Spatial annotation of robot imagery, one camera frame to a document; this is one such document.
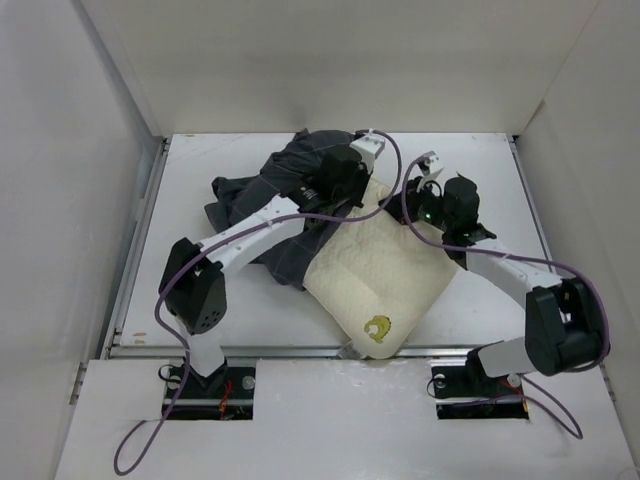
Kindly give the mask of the cream pillow with yellow edge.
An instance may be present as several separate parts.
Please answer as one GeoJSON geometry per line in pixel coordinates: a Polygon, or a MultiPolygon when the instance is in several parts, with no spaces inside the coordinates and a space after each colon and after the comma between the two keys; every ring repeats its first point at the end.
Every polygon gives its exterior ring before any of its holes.
{"type": "Polygon", "coordinates": [[[393,356],[458,271],[383,210],[343,223],[315,255],[304,288],[336,320],[360,355],[393,356]]]}

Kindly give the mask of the dark grey checked pillowcase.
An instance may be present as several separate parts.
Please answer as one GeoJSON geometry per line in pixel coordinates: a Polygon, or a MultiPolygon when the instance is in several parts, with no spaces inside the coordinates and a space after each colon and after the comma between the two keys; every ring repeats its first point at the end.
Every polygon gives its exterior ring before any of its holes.
{"type": "MultiPolygon", "coordinates": [[[[341,130],[304,129],[281,150],[271,153],[258,173],[237,178],[216,177],[211,184],[215,201],[204,206],[209,223],[220,233],[257,212],[268,212],[274,218],[296,214],[297,207],[283,204],[285,195],[299,186],[303,177],[319,169],[332,147],[346,147],[355,139],[353,133],[341,130]]],[[[255,262],[264,266],[279,284],[303,290],[312,260],[337,229],[337,223],[326,221],[305,227],[298,235],[259,255],[255,262]]]]}

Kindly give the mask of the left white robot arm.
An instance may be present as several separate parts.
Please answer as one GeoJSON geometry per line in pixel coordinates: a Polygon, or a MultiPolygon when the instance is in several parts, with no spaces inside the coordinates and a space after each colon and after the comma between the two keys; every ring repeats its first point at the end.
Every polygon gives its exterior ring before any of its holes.
{"type": "Polygon", "coordinates": [[[317,250],[321,234],[362,207],[384,148],[384,140],[371,134],[319,147],[293,141],[256,176],[214,180],[215,206],[224,220],[214,224],[215,236],[182,238],[172,246],[154,309],[177,319],[170,332],[185,349],[182,386],[205,397],[223,387],[227,361],[214,333],[227,311],[227,280],[255,260],[280,259],[287,247],[297,254],[286,279],[300,279],[301,263],[317,250]]]}

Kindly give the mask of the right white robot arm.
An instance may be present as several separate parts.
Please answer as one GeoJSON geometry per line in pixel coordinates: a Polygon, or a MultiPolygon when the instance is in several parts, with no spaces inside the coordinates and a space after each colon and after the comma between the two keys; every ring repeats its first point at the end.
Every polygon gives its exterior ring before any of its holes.
{"type": "Polygon", "coordinates": [[[548,271],[549,261],[514,255],[479,221],[476,184],[458,175],[439,186],[407,181],[381,206],[400,224],[423,221],[441,233],[447,256],[492,283],[524,310],[524,334],[468,352],[457,375],[465,394],[481,396],[499,381],[539,372],[554,376],[598,365],[610,351],[608,320],[589,281],[548,271]]]}

